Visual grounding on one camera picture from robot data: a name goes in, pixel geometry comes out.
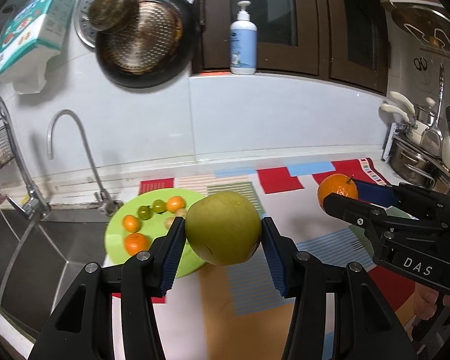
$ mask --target orange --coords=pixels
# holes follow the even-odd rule
[[[317,198],[320,207],[323,209],[323,200],[331,193],[347,196],[349,198],[358,199],[359,190],[356,189],[355,183],[351,177],[336,173],[328,176],[318,186]]]
[[[136,233],[142,227],[140,220],[133,215],[125,215],[122,219],[122,226],[126,231],[130,233]]]
[[[128,234],[123,239],[123,246],[130,256],[134,256],[140,251],[147,251],[150,244],[149,238],[140,233]]]
[[[172,196],[166,202],[166,210],[175,213],[176,210],[185,208],[185,200],[181,196]]]

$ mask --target pot handle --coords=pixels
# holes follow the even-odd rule
[[[435,179],[434,179],[432,176],[430,176],[427,172],[424,172],[424,171],[421,170],[421,169],[415,168],[414,166],[411,166],[411,165],[408,164],[408,163],[406,163],[405,166],[406,166],[408,169],[410,169],[412,172],[418,173],[419,175],[421,175],[421,176],[423,176],[423,177],[425,177],[425,178],[428,178],[428,179],[432,182],[432,185],[431,185],[430,188],[433,188],[433,187],[435,186]]]
[[[410,123],[410,119],[405,111],[402,111],[399,107],[391,104],[382,104],[380,109],[391,114],[399,114],[407,123]]]
[[[414,163],[419,163],[416,159],[414,159],[414,158],[412,158],[412,157],[409,157],[408,155],[406,155],[403,151],[400,153],[400,155],[402,156],[402,157],[405,157],[405,158],[408,158],[410,161],[413,161]]]
[[[430,108],[434,107],[435,104],[437,104],[437,103],[435,102],[435,100],[433,100],[431,97],[426,97],[426,98],[425,98],[425,102],[427,103],[427,105],[428,105]]]
[[[390,91],[390,97],[396,101],[399,101],[406,105],[406,107],[410,110],[410,112],[414,115],[415,114],[415,107],[413,104],[406,98],[404,95],[402,95],[399,92]]]

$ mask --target blue gripper pad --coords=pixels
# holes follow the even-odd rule
[[[177,217],[173,221],[154,261],[154,264],[159,264],[159,267],[161,267],[162,278],[158,290],[162,293],[162,296],[165,296],[167,291],[172,288],[185,246],[185,239],[185,220]]]
[[[390,187],[355,179],[353,179],[353,182],[358,190],[358,198],[363,202],[378,204],[385,208],[398,205],[398,199]]]
[[[262,219],[262,247],[275,288],[284,298],[296,296],[300,282],[296,278],[293,256],[298,249],[293,240],[280,235],[270,217]]]

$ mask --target green apple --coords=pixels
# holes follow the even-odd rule
[[[219,192],[192,204],[185,234],[193,251],[215,266],[247,261],[257,250],[262,224],[250,201],[236,192]]]

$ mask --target colorful tablecloth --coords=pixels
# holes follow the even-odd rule
[[[299,250],[336,266],[350,261],[361,263],[405,325],[413,316],[414,283],[376,266],[363,230],[328,216],[320,208],[318,184],[332,173],[387,184],[372,161],[363,158],[145,180],[139,193],[169,187],[203,194],[237,191],[254,204],[261,216],[271,216],[280,233],[292,238]],[[207,264],[176,280],[160,302],[154,308],[167,360],[278,360],[294,299],[280,297],[263,251],[258,249],[243,264]],[[334,299],[328,294],[323,360],[332,356],[333,329]]]

